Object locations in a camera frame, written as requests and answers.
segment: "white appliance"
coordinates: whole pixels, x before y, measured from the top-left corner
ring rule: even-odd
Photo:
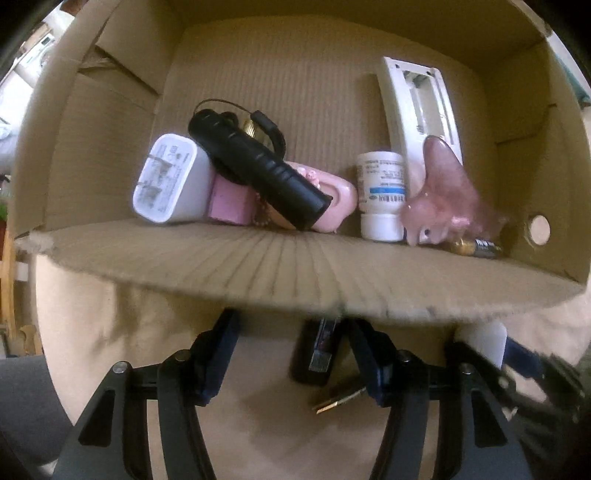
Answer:
[[[425,183],[423,142],[428,135],[445,140],[462,162],[452,105],[441,72],[435,68],[383,57],[377,74],[391,149],[406,160],[410,199]]]

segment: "white pill bottle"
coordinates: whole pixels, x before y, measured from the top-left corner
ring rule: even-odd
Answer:
[[[404,158],[394,152],[357,157],[361,236],[378,242],[400,242],[404,227],[400,212],[406,202]]]

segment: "white plastic bottle cap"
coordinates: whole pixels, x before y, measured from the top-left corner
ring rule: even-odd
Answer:
[[[404,227],[399,215],[392,213],[363,213],[361,236],[378,242],[400,242],[404,239]]]

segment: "gray fabric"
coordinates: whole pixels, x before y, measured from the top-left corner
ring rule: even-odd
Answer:
[[[71,429],[44,356],[0,360],[0,432],[19,458],[51,462]]]

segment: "metal screw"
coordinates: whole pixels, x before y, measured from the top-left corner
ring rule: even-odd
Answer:
[[[177,362],[186,362],[191,358],[191,352],[189,350],[179,350],[174,354],[174,359]]]
[[[407,364],[411,361],[412,357],[410,356],[410,353],[408,353],[406,350],[399,350],[398,351],[398,359],[401,362],[404,362],[405,364]]]
[[[117,362],[115,365],[113,365],[112,370],[116,374],[122,374],[127,370],[127,362]]]
[[[464,375],[472,375],[474,373],[474,367],[470,364],[460,364],[460,372]]]

